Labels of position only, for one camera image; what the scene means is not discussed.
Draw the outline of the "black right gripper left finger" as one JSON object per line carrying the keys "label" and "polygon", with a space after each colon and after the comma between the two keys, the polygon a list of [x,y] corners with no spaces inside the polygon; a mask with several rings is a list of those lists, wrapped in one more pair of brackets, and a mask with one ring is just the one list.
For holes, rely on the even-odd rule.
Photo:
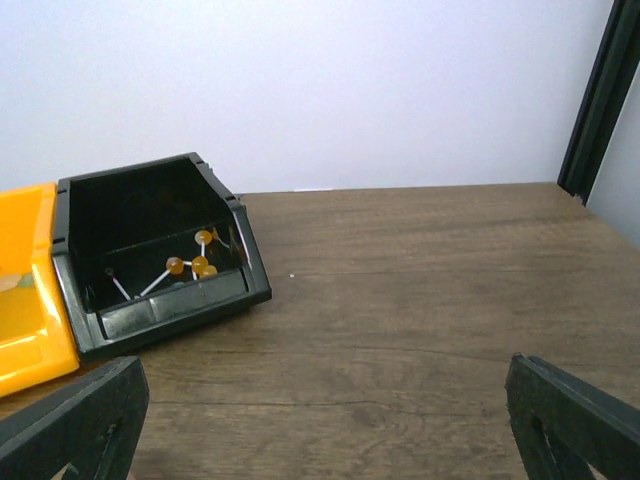
{"label": "black right gripper left finger", "polygon": [[148,404],[141,360],[115,358],[1,420],[1,477],[125,479]]}

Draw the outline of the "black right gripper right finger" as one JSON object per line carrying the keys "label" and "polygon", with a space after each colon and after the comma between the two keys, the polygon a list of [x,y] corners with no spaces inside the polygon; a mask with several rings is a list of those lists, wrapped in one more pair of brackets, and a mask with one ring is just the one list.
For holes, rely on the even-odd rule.
{"label": "black right gripper right finger", "polygon": [[639,410],[536,356],[511,358],[510,426],[530,479],[639,477]]}

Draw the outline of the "yellow bin with star candies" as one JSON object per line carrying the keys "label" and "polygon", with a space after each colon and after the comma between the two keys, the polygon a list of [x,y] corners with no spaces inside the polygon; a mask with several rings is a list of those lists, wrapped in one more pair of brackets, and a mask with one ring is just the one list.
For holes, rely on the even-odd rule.
{"label": "yellow bin with star candies", "polygon": [[1,395],[80,367],[52,260],[56,184],[1,194],[1,275],[31,273],[33,288],[1,292]]}

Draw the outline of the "pile of star gummies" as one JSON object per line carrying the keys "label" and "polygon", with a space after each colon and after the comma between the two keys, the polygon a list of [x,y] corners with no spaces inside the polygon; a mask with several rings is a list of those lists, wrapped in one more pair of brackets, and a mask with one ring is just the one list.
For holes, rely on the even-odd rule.
{"label": "pile of star gummies", "polygon": [[6,292],[15,288],[33,288],[34,286],[35,282],[31,273],[0,276],[0,292]]}

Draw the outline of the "black bin with lollipops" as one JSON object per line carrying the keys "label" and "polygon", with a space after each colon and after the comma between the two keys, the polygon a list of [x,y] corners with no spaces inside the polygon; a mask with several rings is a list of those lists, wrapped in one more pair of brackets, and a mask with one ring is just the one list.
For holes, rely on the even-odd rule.
{"label": "black bin with lollipops", "polygon": [[85,364],[272,296],[245,205],[194,152],[61,179],[52,260]]}

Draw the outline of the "pile of lollipops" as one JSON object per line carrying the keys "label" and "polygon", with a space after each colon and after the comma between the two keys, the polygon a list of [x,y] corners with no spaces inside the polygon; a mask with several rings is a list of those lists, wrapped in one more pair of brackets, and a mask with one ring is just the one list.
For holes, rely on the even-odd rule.
{"label": "pile of lollipops", "polygon": [[124,301],[215,276],[232,267],[234,235],[216,226],[186,231],[116,253],[104,275]]}

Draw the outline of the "black enclosure frame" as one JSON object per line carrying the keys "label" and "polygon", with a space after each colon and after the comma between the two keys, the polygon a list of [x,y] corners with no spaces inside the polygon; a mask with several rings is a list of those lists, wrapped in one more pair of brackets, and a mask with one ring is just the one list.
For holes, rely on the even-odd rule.
{"label": "black enclosure frame", "polygon": [[613,2],[557,184],[588,202],[639,65],[639,0]]}

